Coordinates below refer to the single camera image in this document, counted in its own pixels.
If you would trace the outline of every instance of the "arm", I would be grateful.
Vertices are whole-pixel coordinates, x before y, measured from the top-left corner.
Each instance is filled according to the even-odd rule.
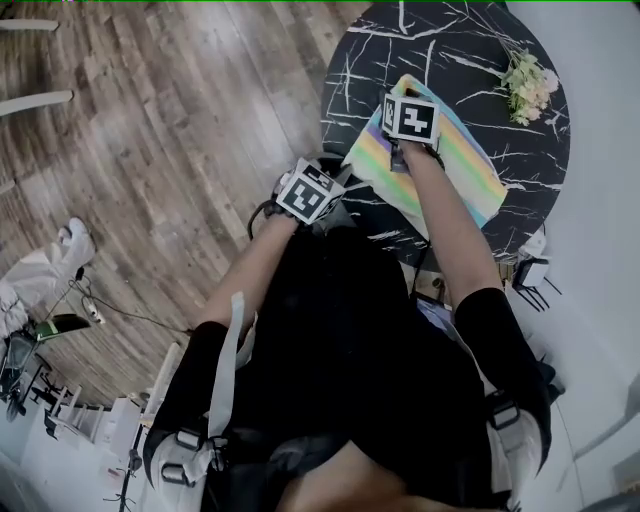
[[[245,300],[244,325],[247,329],[262,306],[271,279],[289,239],[298,227],[296,220],[284,215],[270,217],[260,233],[231,265],[205,304],[198,323],[231,323],[231,296],[242,291]]]
[[[438,162],[418,144],[400,141],[400,147],[454,308],[482,288],[502,290],[489,244]]]

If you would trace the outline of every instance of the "white strap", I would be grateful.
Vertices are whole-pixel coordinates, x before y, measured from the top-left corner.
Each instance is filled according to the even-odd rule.
[[[216,382],[213,385],[209,407],[208,438],[221,436],[231,420],[236,383],[236,354],[243,319],[244,295],[238,292],[231,297],[231,325],[218,358]]]
[[[209,420],[207,428],[207,441],[198,451],[196,456],[189,462],[183,464],[184,475],[189,482],[198,482],[207,474],[209,464],[213,463],[213,469],[222,471],[224,464],[219,455],[220,443],[222,440],[212,441],[212,437],[221,436],[231,420],[233,412],[233,397],[236,385],[236,365],[238,363],[238,339],[242,331],[244,320],[244,295],[242,292],[235,293],[231,297],[231,325],[224,338],[218,366],[216,368],[216,381],[213,384],[211,393],[211,405],[209,406]],[[246,363],[251,357],[253,340],[250,347],[245,350],[240,358]]]

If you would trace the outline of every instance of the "wooden floor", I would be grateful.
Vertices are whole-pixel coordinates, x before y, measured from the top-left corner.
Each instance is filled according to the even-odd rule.
[[[16,17],[60,28],[0,32],[0,100],[75,97],[0,119],[0,190],[16,182],[0,195],[0,275],[79,216],[99,249],[88,270],[97,296],[193,326],[275,178],[320,148],[325,69],[366,7],[17,5]],[[101,312],[107,325],[47,354],[90,403],[148,387],[171,342],[186,341]]]

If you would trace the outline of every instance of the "flower bouquet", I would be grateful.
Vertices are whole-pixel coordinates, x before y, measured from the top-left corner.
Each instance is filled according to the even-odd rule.
[[[528,50],[508,49],[507,53],[509,69],[502,78],[502,87],[509,89],[511,120],[527,126],[547,108],[550,94],[558,89],[558,77],[552,70],[540,67]]]

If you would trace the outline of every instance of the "round table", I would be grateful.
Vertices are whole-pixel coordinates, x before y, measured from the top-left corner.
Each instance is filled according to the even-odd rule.
[[[497,34],[554,69],[544,48],[501,4],[376,3],[347,29],[331,59],[322,94],[325,151],[346,155],[389,90],[405,73],[425,80],[469,128],[491,158],[507,197],[483,228],[498,261],[514,258],[542,225],[562,188],[569,160],[569,112],[562,87],[541,118],[524,127],[509,120],[500,76],[508,57]],[[357,184],[351,177],[347,186]],[[344,205],[372,240],[415,266],[424,240],[370,187]],[[428,257],[425,268],[434,268]]]

